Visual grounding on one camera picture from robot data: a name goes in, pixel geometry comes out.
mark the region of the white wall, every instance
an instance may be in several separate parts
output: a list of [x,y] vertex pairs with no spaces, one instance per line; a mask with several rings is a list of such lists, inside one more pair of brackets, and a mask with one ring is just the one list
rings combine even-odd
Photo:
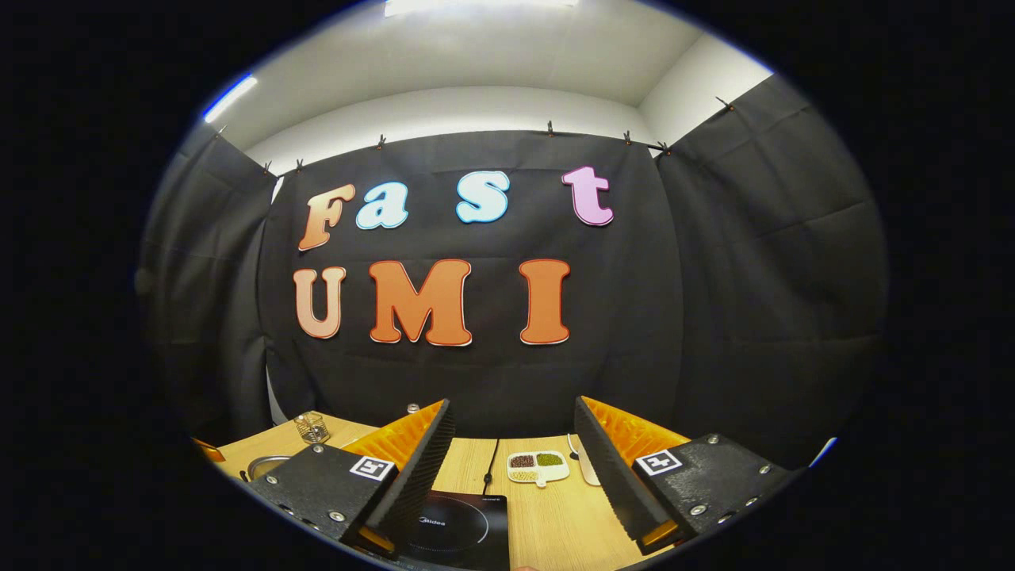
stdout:
[[654,142],[632,106],[564,91],[530,87],[445,87],[400,93],[337,109],[281,131],[246,153],[280,174],[316,160],[387,142],[468,131],[546,129]]
[[673,144],[771,71],[704,33],[677,60],[638,105],[654,141]]

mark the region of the pink letter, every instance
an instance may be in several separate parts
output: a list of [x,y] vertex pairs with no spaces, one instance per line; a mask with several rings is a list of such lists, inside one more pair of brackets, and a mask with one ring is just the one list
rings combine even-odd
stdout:
[[613,210],[599,206],[597,190],[608,190],[610,183],[606,179],[596,177],[592,166],[582,166],[560,176],[564,184],[571,187],[571,198],[574,203],[574,213],[589,225],[606,225],[613,219]]

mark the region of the orange letter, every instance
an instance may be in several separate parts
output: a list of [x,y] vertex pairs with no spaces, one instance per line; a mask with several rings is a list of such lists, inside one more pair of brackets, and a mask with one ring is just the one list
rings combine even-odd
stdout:
[[328,241],[330,235],[328,235],[324,224],[334,226],[338,223],[338,218],[342,217],[342,203],[338,200],[348,202],[355,195],[355,187],[347,184],[319,194],[307,201],[307,205],[311,207],[311,214],[307,217],[307,231],[303,232],[303,238],[299,240],[300,252],[323,245]]
[[397,344],[402,339],[395,328],[395,314],[409,341],[416,343],[426,317],[433,314],[426,341],[434,346],[465,347],[472,334],[465,329],[462,290],[472,266],[465,260],[437,260],[423,280],[419,293],[401,262],[377,262],[370,276],[378,282],[378,320],[370,339],[381,344]]
[[325,314],[324,322],[318,322],[314,317],[314,281],[317,280],[317,272],[313,269],[297,269],[292,274],[292,280],[296,282],[296,318],[299,327],[312,338],[327,340],[338,333],[338,326],[342,322],[341,284],[345,279],[345,268],[329,267],[321,272],[324,277],[327,297],[328,313]]
[[529,260],[518,266],[529,281],[529,325],[522,343],[552,346],[567,341],[570,332],[560,322],[560,294],[570,266],[560,260]]

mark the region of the sectioned plate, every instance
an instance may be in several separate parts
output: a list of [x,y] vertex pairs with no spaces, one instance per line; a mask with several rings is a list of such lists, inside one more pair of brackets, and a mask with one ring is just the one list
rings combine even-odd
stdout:
[[[557,465],[547,465],[547,456],[553,456]],[[539,488],[546,488],[547,482],[563,480],[570,476],[567,459],[554,450],[539,450],[535,452],[519,452],[507,456],[507,480],[519,484],[535,483]]]

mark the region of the ceiling light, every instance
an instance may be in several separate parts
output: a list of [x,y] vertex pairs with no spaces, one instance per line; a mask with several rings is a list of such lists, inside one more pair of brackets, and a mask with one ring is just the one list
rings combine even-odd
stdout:
[[204,113],[205,123],[211,123],[214,121],[219,115],[222,114],[223,111],[225,111],[225,108],[232,104],[232,101],[239,99],[240,95],[249,91],[256,83],[257,79],[248,73],[247,76],[233,85],[231,89],[225,91],[224,95],[218,97],[218,100]]
[[537,6],[573,6],[578,0],[387,0],[384,4],[385,17],[408,12],[420,12],[437,7],[465,4],[485,6],[512,6],[530,4]]

